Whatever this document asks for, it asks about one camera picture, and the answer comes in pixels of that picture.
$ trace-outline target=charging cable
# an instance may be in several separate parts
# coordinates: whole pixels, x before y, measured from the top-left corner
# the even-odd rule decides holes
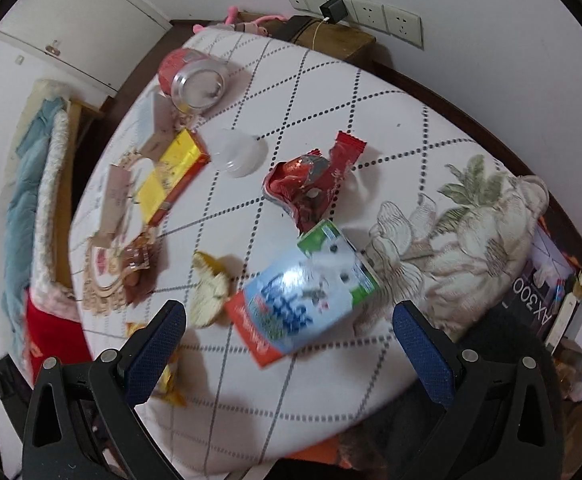
[[[315,32],[313,33],[313,41],[311,42],[311,50],[315,50],[315,37],[318,35],[318,29],[320,28],[320,25],[322,25],[322,23],[326,23],[329,21],[329,17],[324,18],[320,23],[318,23],[318,26],[315,28]]]

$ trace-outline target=white cabinet door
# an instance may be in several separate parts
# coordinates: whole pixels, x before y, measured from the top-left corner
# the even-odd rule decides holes
[[[117,91],[165,30],[127,0],[18,0],[0,32]]]

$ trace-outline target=silver bolt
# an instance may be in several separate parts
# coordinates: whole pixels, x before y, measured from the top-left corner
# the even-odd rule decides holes
[[[42,366],[44,367],[44,370],[50,370],[56,364],[57,364],[57,359],[55,357],[47,357],[44,360],[44,362],[42,363]]]
[[[111,361],[113,361],[113,359],[115,359],[117,357],[117,352],[114,349],[109,348],[108,350],[104,350],[101,354],[100,354],[100,360],[103,363],[110,363]]]
[[[468,363],[475,363],[478,361],[478,353],[475,350],[463,350],[462,351],[462,359],[467,361]]]
[[[523,357],[522,358],[522,364],[525,365],[526,368],[528,368],[529,370],[533,370],[533,368],[536,367],[536,360],[533,359],[533,357]]]

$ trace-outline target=power outlet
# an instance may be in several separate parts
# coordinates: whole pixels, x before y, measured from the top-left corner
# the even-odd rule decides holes
[[[369,2],[368,0],[351,0],[356,10],[357,22],[360,25],[386,31],[385,15],[382,4]]]
[[[295,10],[309,10],[306,0],[289,0],[289,3]]]
[[[309,10],[309,12],[322,16],[320,6],[326,1],[327,0],[306,0],[307,9]]]
[[[422,24],[420,16],[398,9],[385,6],[386,26],[396,38],[408,41],[422,47]]]
[[[353,8],[353,2],[351,0],[342,0],[344,6],[347,7],[347,17],[344,19],[345,22],[356,23],[356,9]]]

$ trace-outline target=red fabric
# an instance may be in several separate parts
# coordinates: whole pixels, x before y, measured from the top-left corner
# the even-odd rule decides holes
[[[65,365],[92,361],[82,325],[38,310],[26,291],[26,324],[31,351],[28,357],[33,381],[47,357],[55,356]]]

